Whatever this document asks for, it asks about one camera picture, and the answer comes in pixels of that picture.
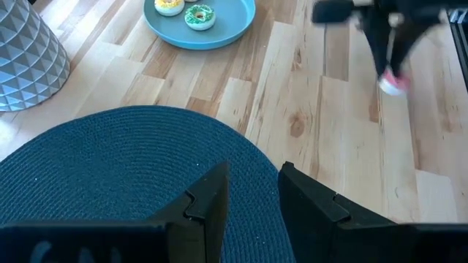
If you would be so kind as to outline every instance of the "donut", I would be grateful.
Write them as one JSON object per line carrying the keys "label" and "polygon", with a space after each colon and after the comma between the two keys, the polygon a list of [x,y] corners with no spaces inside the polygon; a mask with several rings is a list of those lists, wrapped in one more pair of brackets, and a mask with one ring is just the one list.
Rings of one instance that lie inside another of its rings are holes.
{"label": "donut", "polygon": [[178,15],[184,9],[184,0],[155,0],[156,11],[164,16]]}
{"label": "donut", "polygon": [[195,4],[185,12],[185,23],[193,30],[209,29],[215,20],[214,10],[206,4]]}

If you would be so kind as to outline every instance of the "white geometric pattern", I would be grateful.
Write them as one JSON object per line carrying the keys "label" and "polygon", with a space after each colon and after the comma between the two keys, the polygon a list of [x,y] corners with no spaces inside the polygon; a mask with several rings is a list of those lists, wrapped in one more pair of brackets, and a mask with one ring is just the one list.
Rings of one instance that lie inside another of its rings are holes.
{"label": "white geometric pattern", "polygon": [[27,0],[0,0],[0,111],[43,102],[69,71],[64,47]]}

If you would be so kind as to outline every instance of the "black pants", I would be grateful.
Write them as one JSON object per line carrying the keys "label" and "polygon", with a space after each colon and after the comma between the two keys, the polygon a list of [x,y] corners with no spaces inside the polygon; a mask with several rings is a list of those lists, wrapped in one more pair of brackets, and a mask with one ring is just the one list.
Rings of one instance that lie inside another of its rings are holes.
{"label": "black pants", "polygon": [[[378,77],[384,73],[387,66],[390,66],[395,76],[398,76],[401,64],[415,43],[429,28],[440,23],[437,16],[407,17],[403,23],[392,28],[388,22],[388,16],[389,14],[382,10],[368,8],[363,12],[362,17],[363,30],[371,47]],[[388,61],[388,42],[392,30],[395,30],[395,38],[390,61]]]}

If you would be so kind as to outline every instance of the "blue plate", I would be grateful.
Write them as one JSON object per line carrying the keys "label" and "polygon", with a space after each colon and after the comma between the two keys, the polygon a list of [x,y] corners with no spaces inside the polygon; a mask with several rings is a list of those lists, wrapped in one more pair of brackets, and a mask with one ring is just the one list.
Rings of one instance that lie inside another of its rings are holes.
{"label": "blue plate", "polygon": [[[214,26],[195,31],[185,24],[185,10],[193,4],[207,4],[216,13]],[[241,37],[255,16],[254,0],[198,0],[185,3],[184,11],[173,17],[160,15],[154,0],[145,0],[144,14],[149,26],[164,41],[190,50],[210,50],[223,47]]]}

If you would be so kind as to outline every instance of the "dark teal woven rug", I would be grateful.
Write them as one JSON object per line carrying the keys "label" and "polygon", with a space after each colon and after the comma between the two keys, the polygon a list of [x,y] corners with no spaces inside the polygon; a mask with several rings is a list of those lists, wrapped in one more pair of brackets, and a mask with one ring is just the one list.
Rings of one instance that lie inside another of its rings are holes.
{"label": "dark teal woven rug", "polygon": [[171,107],[97,113],[26,143],[0,163],[0,223],[144,219],[225,160],[222,261],[294,262],[272,163],[223,123]]}

